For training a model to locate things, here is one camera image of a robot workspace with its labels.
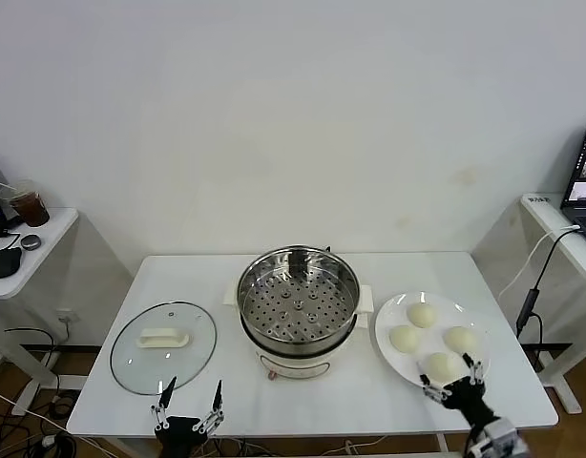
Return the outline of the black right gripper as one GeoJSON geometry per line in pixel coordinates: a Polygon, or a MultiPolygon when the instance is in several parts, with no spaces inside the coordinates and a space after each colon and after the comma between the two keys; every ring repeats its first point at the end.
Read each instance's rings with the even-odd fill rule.
{"type": "Polygon", "coordinates": [[[443,388],[435,385],[427,374],[421,374],[423,392],[432,400],[442,400],[446,409],[460,411],[471,428],[483,429],[496,420],[496,415],[483,401],[486,386],[482,381],[482,362],[474,360],[469,353],[464,353],[462,359],[470,376],[443,388]]]}

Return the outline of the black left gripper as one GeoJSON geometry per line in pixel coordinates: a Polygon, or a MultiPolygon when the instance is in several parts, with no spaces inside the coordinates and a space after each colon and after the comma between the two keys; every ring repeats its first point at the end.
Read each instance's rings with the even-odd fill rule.
{"type": "Polygon", "coordinates": [[[173,377],[170,383],[160,391],[157,404],[151,406],[156,420],[154,433],[161,445],[159,458],[190,457],[197,448],[206,442],[206,434],[212,434],[224,420],[222,380],[219,380],[211,410],[201,419],[197,417],[167,417],[167,408],[170,405],[177,380],[177,376],[173,377]]]}

